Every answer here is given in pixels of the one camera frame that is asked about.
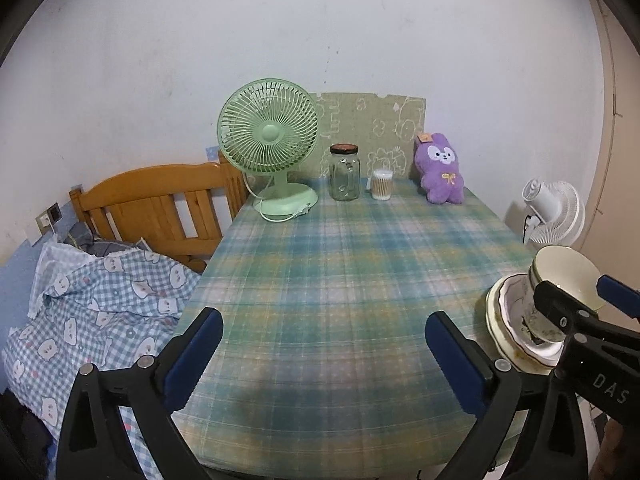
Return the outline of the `floral ceramic bowl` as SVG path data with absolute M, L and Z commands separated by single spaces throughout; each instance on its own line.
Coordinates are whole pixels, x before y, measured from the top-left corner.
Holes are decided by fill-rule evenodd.
M 564 340 L 564 334 L 553 325 L 548 318 L 535 307 L 534 292 L 538 284 L 532 269 L 529 269 L 523 284 L 523 325 L 528 330 L 530 338 L 535 344 L 559 344 Z
M 601 272 L 573 248 L 558 245 L 540 248 L 528 274 L 534 287 L 549 281 L 593 311 L 600 310 L 604 305 L 604 300 L 597 292 Z

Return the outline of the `glass jar black lid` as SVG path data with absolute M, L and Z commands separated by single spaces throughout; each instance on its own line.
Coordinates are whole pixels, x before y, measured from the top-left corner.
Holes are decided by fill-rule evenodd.
M 330 194 L 339 202 L 356 200 L 360 194 L 360 160 L 356 144 L 330 146 Z

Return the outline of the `green cartoon wall mat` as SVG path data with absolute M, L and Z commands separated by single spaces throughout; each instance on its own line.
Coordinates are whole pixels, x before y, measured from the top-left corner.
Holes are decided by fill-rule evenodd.
M 424 131 L 426 99 L 417 96 L 379 96 L 375 93 L 317 93 L 318 138 L 314 150 L 291 171 L 295 180 L 326 178 L 333 144 L 359 148 L 361 174 L 378 168 L 396 178 L 412 171 L 414 139 Z

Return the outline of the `cotton swab container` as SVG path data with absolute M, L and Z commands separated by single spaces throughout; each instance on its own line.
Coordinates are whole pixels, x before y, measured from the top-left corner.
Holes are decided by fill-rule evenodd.
M 386 202 L 393 193 L 394 173 L 390 169 L 378 168 L 372 171 L 369 188 L 375 200 Z

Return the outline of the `blue checkered blanket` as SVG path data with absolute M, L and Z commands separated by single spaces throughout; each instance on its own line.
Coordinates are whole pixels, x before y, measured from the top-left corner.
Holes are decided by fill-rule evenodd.
M 157 356 L 199 279 L 156 252 L 98 257 L 50 240 L 35 268 L 27 321 L 1 351 L 10 390 L 57 439 L 79 367 L 119 370 Z

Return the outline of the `plaid green tablecloth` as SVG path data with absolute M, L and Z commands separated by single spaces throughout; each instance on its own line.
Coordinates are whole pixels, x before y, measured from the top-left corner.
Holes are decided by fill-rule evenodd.
M 424 339 L 444 311 L 488 354 L 485 296 L 532 256 L 475 195 L 318 204 L 283 223 L 245 206 L 183 311 L 224 336 L 174 416 L 206 466 L 276 478 L 374 478 L 446 463 L 473 425 Z

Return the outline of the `purple plush bunny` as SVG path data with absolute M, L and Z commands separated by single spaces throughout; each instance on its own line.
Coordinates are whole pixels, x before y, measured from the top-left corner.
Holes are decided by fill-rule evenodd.
M 414 166 L 431 204 L 460 205 L 464 202 L 464 179 L 458 155 L 444 134 L 424 132 L 416 136 Z

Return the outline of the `beige door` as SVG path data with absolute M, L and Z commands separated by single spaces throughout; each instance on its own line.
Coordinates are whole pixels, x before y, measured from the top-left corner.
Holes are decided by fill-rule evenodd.
M 589 0 L 600 39 L 604 116 L 587 223 L 578 249 L 639 287 L 639 53 L 603 0 Z

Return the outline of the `white standing fan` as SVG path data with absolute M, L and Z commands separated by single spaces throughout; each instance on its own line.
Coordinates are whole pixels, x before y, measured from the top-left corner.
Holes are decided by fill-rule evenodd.
M 585 206 L 568 182 L 529 180 L 522 199 L 527 208 L 523 243 L 536 246 L 572 246 L 585 226 Z

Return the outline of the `green desk fan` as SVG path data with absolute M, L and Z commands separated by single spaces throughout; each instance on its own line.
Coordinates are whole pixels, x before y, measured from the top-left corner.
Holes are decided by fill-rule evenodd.
M 318 203 L 312 188 L 288 180 L 318 138 L 316 102 L 298 84 L 278 78 L 244 84 L 221 107 L 217 138 L 222 154 L 243 177 L 270 177 L 262 192 L 252 194 L 264 220 L 284 223 Z

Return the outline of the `round yellow flower plate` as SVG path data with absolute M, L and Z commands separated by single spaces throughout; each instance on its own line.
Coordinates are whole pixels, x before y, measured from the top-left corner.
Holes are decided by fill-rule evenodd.
M 552 368 L 532 359 L 512 340 L 499 316 L 498 296 L 506 276 L 491 286 L 485 297 L 485 322 L 500 356 L 511 362 L 520 372 L 536 375 L 548 375 Z

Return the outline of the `red pattern white plate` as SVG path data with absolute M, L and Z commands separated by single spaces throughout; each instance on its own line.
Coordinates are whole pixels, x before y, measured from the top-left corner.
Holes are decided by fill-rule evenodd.
M 526 273 L 508 275 L 502 284 L 498 296 L 500 318 L 512 340 L 532 359 L 548 367 L 555 367 L 563 350 L 563 341 L 559 344 L 535 344 L 523 325 L 523 284 Z

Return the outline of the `wall power socket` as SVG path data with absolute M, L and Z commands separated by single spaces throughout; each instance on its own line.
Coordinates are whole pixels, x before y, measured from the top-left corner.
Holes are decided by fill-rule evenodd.
M 52 231 L 61 219 L 62 211 L 60 205 L 54 203 L 36 218 L 36 223 L 40 232 L 44 234 L 45 232 Z

